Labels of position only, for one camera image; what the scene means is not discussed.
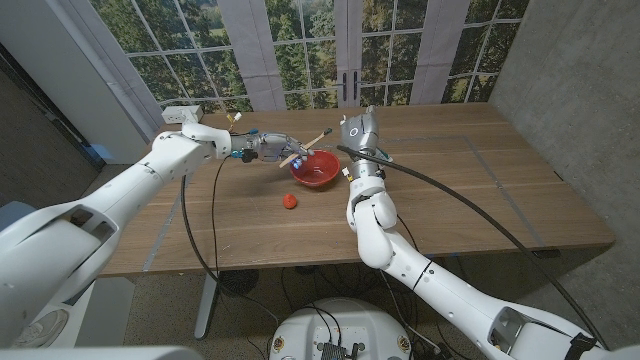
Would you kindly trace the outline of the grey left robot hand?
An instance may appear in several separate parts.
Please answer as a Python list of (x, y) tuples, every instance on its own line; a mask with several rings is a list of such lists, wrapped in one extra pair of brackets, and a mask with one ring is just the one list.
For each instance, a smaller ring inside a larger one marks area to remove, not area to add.
[(264, 162), (279, 162), (282, 167), (301, 163), (314, 156), (314, 151), (295, 138), (284, 133), (255, 133), (231, 136), (231, 156), (244, 163), (254, 159)]

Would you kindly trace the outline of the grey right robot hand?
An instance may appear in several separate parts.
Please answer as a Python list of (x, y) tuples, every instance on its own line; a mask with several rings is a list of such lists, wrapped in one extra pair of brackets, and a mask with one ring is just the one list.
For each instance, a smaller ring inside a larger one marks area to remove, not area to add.
[[(371, 157), (386, 159), (378, 146), (379, 126), (373, 105), (368, 106), (363, 114), (343, 119), (340, 122), (340, 129), (341, 143), (344, 147)], [(380, 168), (377, 163), (356, 155), (350, 155), (350, 158), (351, 174), (354, 179), (378, 176)]]

